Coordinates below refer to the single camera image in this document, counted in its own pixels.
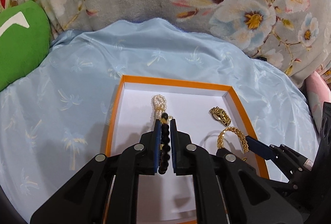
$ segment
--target palm tree print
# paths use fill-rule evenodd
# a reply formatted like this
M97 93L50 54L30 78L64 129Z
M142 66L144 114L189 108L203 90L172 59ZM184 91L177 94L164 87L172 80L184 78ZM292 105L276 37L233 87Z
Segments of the palm tree print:
M233 58L231 57L231 53L230 52L226 52L226 53L222 53L221 55L221 60L228 60L230 62L231 68L233 68Z
M123 39L120 39L116 44L115 44L115 49L121 51L124 49L124 46L121 44L122 42L125 42L125 40Z
M152 58L153 60L150 61L149 63L147 63L147 66L149 67L152 63L154 63L155 61L160 61L160 59L164 59L165 61L167 61L167 59L165 58L164 54L161 52L160 49L157 49L153 52L152 54Z
M57 68L58 64L56 60L53 57L49 57L49 63L51 64L52 67Z
M87 142L79 133L71 133L69 128L65 128L64 138L62 141L65 143L65 149L70 149L70 166L69 169L75 171L76 169L76 154L79 154L79 150L83 150Z
M238 84L234 90L235 90L235 92L237 93L237 95L238 95L239 97L241 97L241 98L244 99L246 102L248 102L247 98L245 97L245 94L244 94L243 91L240 89L241 86L242 86L241 84Z
M68 97L62 89L58 90L58 92L62 96L61 102L66 103L66 105L60 109L61 111L69 109L72 107L72 105L80 105L83 101L79 99L79 95L75 97L73 94L71 94L70 97Z
M29 145L30 152L32 152L33 148L36 146L36 141L35 141L35 139L37 138L36 133L40 125L41 125L41 120L37 123L35 127L31 127L29 132L25 130L25 141Z
M0 160L0 175L3 176L5 174L5 165L3 161Z
M114 79L120 79L122 77L122 75L125 74L123 72L123 69L125 69L125 68L126 68L126 65L119 64L113 69L112 68L108 69L108 75L110 77L113 77Z
M10 92L10 89L5 89L4 90L4 97L3 99L1 100L1 108L4 108L5 107L5 104L7 103L9 97L12 96L12 93Z
M85 61L80 61L79 58L77 58L75 65L70 69L70 72L80 72L82 71L82 68L84 67L93 67L92 62L85 62Z
M30 195L31 194L30 188L39 189L37 183L31 181L28 176L24 176L24 168L22 169L22 172L21 172L21 183L22 184L20 185L19 188L20 188L22 194Z
M260 127L257 126L258 120L259 120L259 116L256 116L255 120L252 121L252 126L254 128L257 137L261 135Z
M18 110L16 109L13 116L10 118L9 124L4 128L4 131L12 127L15 128L17 114L18 114Z
M110 120L112 119L112 112L113 112L113 108L114 108L114 102L112 102L109 106L109 109L108 109L108 115L107 115L107 125L110 125Z
M47 80L43 84L38 85L37 89L37 105L41 108L41 101L44 99L46 94L46 86L51 79L47 78Z
M108 109L107 109L107 107L106 107L106 105L105 105L105 102L101 102L100 107L101 107L101 111L102 111L102 113L103 113L103 114L107 114Z
M185 59L187 61L189 61L190 64L194 64L197 67L202 68L203 62L200 59L200 56L199 56L199 53L198 53L198 49L199 49L199 47L196 47L194 49L194 52L191 53L191 58L186 58L185 57Z

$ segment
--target pink fabric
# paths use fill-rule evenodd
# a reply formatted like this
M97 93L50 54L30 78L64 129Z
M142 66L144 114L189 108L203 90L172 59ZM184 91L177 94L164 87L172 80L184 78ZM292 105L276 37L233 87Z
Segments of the pink fabric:
M322 124L323 103L331 101L331 91L316 71L306 79L306 87L309 107L319 131Z

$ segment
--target gold chain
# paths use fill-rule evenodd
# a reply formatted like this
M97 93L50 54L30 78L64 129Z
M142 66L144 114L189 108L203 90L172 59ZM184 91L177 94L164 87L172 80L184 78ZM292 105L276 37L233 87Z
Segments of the gold chain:
M220 132L220 134L218 135L218 138L217 138L217 148L218 149L224 148L223 138L224 138L224 135L225 135L226 131L233 132L239 137L244 153L249 151L248 143L247 143L247 140L246 140L244 134L242 133L241 130L239 130L236 127L226 127L223 131Z

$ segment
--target orange box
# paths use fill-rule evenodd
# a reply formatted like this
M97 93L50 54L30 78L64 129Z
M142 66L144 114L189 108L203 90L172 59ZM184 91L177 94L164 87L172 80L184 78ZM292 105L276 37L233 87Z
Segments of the orange box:
M152 97L156 94L165 96L166 112L176 119L177 129L188 133L193 144L204 147L211 154L216 154L217 136L225 128L209 113L212 107L223 108L231 118L230 126L257 139L251 121L231 86L124 75L110 119L107 156L121 154L127 147L138 143L141 134L153 129ZM251 151L244 155L235 134L225 134L224 146L238 157L246 156L258 175L269 178L265 160ZM177 177L171 165L162 176L139 177L137 223L161 221L166 224L178 221L196 223L192 178Z

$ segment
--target black device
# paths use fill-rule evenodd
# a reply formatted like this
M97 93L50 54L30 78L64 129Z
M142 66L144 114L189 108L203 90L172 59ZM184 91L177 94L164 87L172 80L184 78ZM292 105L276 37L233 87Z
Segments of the black device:
M324 103L321 142L315 163L285 145L267 146L246 136L249 149L273 161L288 183L261 178L225 148L209 154L170 121L173 172L192 175L198 224L329 223L331 210L331 103ZM32 216L31 224L136 223L139 175L154 175L167 124L122 154L95 156Z

